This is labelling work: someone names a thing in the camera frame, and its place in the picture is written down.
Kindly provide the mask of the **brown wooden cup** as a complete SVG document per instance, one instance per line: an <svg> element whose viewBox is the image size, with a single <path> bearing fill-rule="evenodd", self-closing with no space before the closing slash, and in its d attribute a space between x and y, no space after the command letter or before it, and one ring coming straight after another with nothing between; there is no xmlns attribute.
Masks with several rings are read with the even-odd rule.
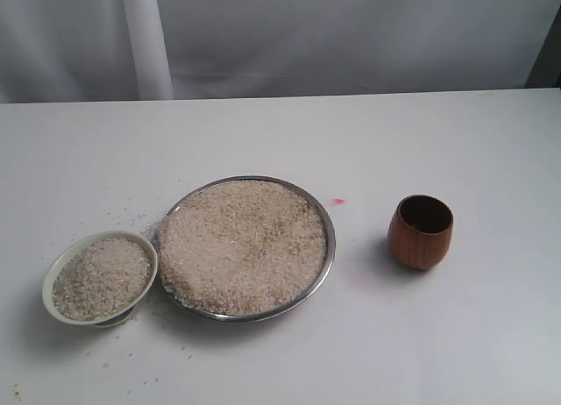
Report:
<svg viewBox="0 0 561 405"><path fill-rule="evenodd" d="M429 195L402 199L387 231L389 251L410 268L429 270L447 254L454 225L451 209Z"/></svg>

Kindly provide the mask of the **round steel rice tray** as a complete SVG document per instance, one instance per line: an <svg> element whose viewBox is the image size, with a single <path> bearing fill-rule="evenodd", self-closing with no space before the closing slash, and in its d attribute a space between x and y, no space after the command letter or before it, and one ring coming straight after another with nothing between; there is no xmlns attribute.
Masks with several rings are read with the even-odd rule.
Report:
<svg viewBox="0 0 561 405"><path fill-rule="evenodd" d="M167 296L227 323L267 320L305 302L336 250L324 206L293 183L266 176L229 177L185 195L156 239Z"/></svg>

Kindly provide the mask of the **white ceramic rice bowl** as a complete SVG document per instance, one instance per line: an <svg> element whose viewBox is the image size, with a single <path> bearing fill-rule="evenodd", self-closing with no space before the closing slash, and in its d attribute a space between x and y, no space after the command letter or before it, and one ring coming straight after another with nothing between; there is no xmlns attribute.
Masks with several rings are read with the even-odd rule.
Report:
<svg viewBox="0 0 561 405"><path fill-rule="evenodd" d="M109 328L132 318L155 281L158 256L145 237L105 231L83 238L48 270L42 301L56 320Z"/></svg>

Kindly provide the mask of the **white curtain backdrop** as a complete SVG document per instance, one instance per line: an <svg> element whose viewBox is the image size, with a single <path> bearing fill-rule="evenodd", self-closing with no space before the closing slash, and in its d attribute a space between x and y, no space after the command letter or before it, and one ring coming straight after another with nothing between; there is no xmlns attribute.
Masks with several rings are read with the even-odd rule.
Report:
<svg viewBox="0 0 561 405"><path fill-rule="evenodd" d="M560 0L1 0L5 103L516 89Z"/></svg>

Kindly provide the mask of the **dark clutter beside table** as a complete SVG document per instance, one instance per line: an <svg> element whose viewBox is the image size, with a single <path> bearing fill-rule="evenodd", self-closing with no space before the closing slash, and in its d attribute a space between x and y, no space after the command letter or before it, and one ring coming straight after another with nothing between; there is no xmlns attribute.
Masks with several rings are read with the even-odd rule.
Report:
<svg viewBox="0 0 561 405"><path fill-rule="evenodd" d="M525 89L560 88L560 9L523 86Z"/></svg>

